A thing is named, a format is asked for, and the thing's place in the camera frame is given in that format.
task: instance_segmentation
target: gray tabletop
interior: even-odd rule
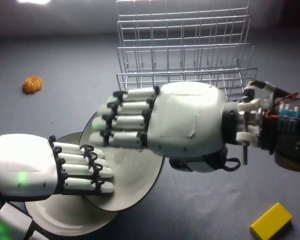
[[[252,30],[249,42],[259,80],[300,92],[300,29]],[[118,89],[117,43],[115,34],[0,40],[0,135],[81,132]],[[31,75],[44,86],[25,95]],[[242,157],[239,146],[228,148],[229,157]],[[277,202],[293,215],[282,239],[300,240],[300,173],[266,151],[249,148],[248,165],[235,172],[180,172],[166,162],[144,200],[86,239],[254,239],[249,226]]]

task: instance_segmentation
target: metal wire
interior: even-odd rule
[[[250,0],[117,0],[120,89],[205,82],[227,99],[243,94],[249,68]]]

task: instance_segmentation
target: white robotic hand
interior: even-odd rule
[[[104,153],[90,145],[28,134],[0,135],[0,198],[27,202],[52,194],[100,195],[114,191]]]
[[[116,91],[98,109],[99,116],[92,122],[96,132],[89,141],[95,146],[149,148],[169,157],[173,167],[200,172],[225,169],[222,117],[226,102],[221,90],[200,82]],[[222,160],[208,160],[216,155]],[[240,162],[234,162],[237,169]]]

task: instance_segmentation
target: stacked plate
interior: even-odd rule
[[[57,141],[90,144],[95,113],[83,132],[64,136]],[[97,147],[114,172],[110,182],[114,193],[107,196],[53,195],[43,201],[26,202],[33,220],[45,231],[59,236],[81,236],[96,231],[113,220],[120,211],[141,201],[156,183],[164,159],[150,150]]]

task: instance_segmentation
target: yellow sponge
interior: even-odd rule
[[[277,202],[250,226],[250,230],[259,240],[268,240],[291,219],[292,215]]]

